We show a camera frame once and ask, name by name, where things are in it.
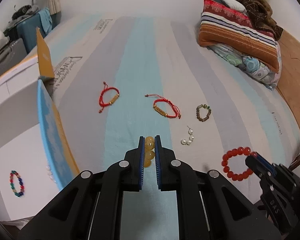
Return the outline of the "striped bed sheet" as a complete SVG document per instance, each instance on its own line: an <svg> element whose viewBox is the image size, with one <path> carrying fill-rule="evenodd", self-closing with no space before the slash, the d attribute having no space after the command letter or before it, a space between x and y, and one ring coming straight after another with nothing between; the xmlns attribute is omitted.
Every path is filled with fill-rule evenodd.
<svg viewBox="0 0 300 240"><path fill-rule="evenodd" d="M122 160L139 137L164 147L197 171L221 171L222 156L249 147L289 166L300 129L281 95L200 47L194 28L163 18L78 15L47 37L55 79L50 94L80 170L97 173ZM159 94L181 111L153 109ZM193 129L190 146L188 126Z"/></svg>

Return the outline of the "striped orange red pillow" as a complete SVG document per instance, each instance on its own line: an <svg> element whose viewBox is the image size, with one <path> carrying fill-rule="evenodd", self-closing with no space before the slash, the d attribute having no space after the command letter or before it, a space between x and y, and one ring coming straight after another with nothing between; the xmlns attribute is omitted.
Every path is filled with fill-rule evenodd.
<svg viewBox="0 0 300 240"><path fill-rule="evenodd" d="M229 45L259 59L273 72L279 72L273 34L254 29L248 16L214 0L203 0L198 43L202 47Z"/></svg>

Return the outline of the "white pillow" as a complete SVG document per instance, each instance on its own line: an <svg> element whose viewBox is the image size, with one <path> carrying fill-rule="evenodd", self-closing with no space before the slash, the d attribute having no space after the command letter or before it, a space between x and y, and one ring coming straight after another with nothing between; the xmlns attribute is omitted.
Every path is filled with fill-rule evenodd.
<svg viewBox="0 0 300 240"><path fill-rule="evenodd" d="M223 2L231 9L234 9L241 13L246 13L246 8L243 4L239 3L237 0L223 0Z"/></svg>

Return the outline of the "floral patterned quilt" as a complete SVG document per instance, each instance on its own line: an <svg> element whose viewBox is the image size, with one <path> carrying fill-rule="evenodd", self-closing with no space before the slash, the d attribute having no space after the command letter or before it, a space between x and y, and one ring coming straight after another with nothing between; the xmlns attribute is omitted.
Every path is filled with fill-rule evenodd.
<svg viewBox="0 0 300 240"><path fill-rule="evenodd" d="M275 73L263 62L255 57L243 54L226 44L215 44L208 46L214 53L222 59L245 72L252 79L264 84L268 89L274 90L281 77L282 59L281 49L278 42L275 42L277 50L277 60L279 63L279 72Z"/></svg>

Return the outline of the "grey suitcase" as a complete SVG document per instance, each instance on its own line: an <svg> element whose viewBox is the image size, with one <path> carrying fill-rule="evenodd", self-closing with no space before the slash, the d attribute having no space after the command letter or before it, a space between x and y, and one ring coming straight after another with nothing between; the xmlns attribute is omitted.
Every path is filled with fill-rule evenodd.
<svg viewBox="0 0 300 240"><path fill-rule="evenodd" d="M20 63L27 55L22 38L6 45L0 51L0 76Z"/></svg>

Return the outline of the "wooden bed frame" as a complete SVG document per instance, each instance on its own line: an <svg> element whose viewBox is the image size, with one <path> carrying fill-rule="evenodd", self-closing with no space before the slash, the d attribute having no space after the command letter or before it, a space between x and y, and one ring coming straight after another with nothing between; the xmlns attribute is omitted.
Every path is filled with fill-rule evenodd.
<svg viewBox="0 0 300 240"><path fill-rule="evenodd" d="M281 48L282 72L277 90L290 107L300 129L300 42L288 31L284 31L279 45ZM289 169L300 166L300 153Z"/></svg>

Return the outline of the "teal suitcase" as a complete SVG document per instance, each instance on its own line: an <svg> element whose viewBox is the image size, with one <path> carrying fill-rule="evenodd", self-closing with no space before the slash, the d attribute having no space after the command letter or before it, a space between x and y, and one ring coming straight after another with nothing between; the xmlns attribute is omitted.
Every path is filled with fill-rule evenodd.
<svg viewBox="0 0 300 240"><path fill-rule="evenodd" d="M37 45L36 29L40 30L42 37L46 37L54 27L50 10L45 7L17 24L17 37L23 40L25 49L29 53Z"/></svg>

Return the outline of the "white pearl earring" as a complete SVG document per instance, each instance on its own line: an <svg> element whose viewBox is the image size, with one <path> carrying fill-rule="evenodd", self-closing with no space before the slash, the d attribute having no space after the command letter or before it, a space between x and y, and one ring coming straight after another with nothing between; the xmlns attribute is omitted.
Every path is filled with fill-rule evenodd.
<svg viewBox="0 0 300 240"><path fill-rule="evenodd" d="M193 143L193 141L194 141L194 135L193 135L193 129L191 128L191 127L189 127L188 126L188 131L187 131L187 133L188 133L188 138L187 139L182 139L181 141L180 141L180 143L182 144L182 145L187 145L187 146L190 146L192 143Z"/></svg>

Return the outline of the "brown fuzzy blanket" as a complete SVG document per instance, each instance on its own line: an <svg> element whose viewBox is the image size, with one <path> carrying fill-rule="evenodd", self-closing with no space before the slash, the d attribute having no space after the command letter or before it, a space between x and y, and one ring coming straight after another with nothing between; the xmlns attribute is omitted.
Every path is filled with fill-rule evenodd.
<svg viewBox="0 0 300 240"><path fill-rule="evenodd" d="M273 11L266 0L236 1L245 7L247 15L255 29L272 33L276 41L281 38L283 28L278 26L277 22L272 18Z"/></svg>

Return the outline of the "blue yellow cardboard box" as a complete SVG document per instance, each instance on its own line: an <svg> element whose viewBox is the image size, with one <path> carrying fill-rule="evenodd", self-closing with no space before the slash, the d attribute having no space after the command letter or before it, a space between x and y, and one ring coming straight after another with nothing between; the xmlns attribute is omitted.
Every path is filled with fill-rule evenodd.
<svg viewBox="0 0 300 240"><path fill-rule="evenodd" d="M45 87L55 77L50 50L36 36L36 53L0 76L2 222L35 216L79 173Z"/></svg>

